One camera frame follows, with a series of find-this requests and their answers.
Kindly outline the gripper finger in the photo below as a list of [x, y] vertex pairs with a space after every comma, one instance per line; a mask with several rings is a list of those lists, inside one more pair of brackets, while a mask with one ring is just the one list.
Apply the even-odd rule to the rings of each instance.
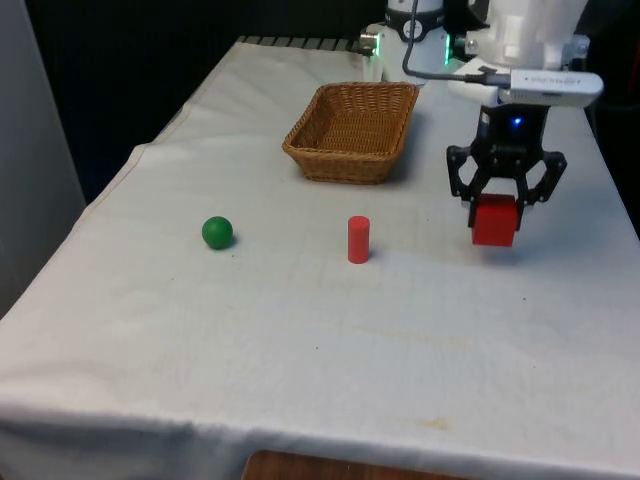
[[[513, 148], [507, 151], [510, 159], [511, 178], [516, 183], [516, 207], [519, 231], [525, 208], [537, 202], [546, 202], [553, 194], [567, 167], [565, 156], [557, 151], [545, 151], [542, 148], [525, 149]], [[536, 166], [542, 164], [544, 171], [541, 178], [530, 186], [527, 174]]]
[[[492, 178], [490, 150], [483, 145], [472, 144], [467, 147], [449, 146], [446, 150], [446, 165], [451, 194], [469, 204], [468, 227], [475, 226], [480, 196]], [[472, 161], [476, 170], [469, 182], [462, 180], [460, 170]]]

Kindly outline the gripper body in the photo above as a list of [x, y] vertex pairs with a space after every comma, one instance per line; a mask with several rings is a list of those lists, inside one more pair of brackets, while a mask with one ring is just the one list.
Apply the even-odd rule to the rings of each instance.
[[540, 105], [482, 106], [473, 159], [481, 168], [497, 165], [501, 173], [507, 168], [534, 166], [544, 156], [542, 138], [547, 115], [548, 107]]

